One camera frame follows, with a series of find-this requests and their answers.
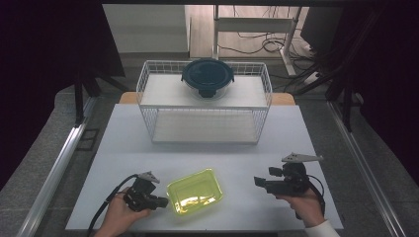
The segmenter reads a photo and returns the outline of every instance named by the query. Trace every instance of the white wall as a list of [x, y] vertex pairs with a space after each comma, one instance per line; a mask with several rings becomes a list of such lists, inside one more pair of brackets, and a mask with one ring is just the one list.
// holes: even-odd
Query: white wall
[[103, 8], [119, 53], [188, 51], [185, 6], [103, 4]]

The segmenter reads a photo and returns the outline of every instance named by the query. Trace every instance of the round container lid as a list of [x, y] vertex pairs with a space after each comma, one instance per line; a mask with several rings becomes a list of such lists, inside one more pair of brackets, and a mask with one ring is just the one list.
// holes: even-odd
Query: round container lid
[[182, 80], [197, 90], [204, 98], [211, 98], [216, 90], [234, 81], [233, 70], [224, 62], [202, 58], [189, 63], [182, 73]]

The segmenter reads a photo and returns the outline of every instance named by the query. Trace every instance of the person's left hand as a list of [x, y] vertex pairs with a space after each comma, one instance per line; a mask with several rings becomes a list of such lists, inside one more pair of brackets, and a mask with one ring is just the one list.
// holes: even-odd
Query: person's left hand
[[127, 190], [128, 188], [125, 188], [112, 199], [108, 206], [105, 220], [101, 228], [96, 232], [95, 237], [121, 235], [138, 219], [146, 217], [151, 213], [151, 209], [144, 209], [140, 212], [131, 210], [124, 201], [124, 194]]

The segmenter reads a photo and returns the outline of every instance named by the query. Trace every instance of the sleeve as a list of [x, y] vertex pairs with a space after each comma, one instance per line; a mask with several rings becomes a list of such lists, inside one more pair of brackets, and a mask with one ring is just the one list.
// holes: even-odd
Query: sleeve
[[338, 233], [333, 229], [328, 220], [317, 226], [305, 228], [305, 233], [307, 233], [309, 237], [339, 237]]

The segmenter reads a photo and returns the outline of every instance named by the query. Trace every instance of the white wire basket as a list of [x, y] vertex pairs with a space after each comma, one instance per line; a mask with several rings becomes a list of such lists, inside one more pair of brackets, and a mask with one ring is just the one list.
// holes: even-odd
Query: white wire basket
[[257, 144], [272, 101], [264, 63], [228, 62], [234, 82], [203, 99], [181, 81], [191, 61], [146, 61], [136, 98], [153, 142]]

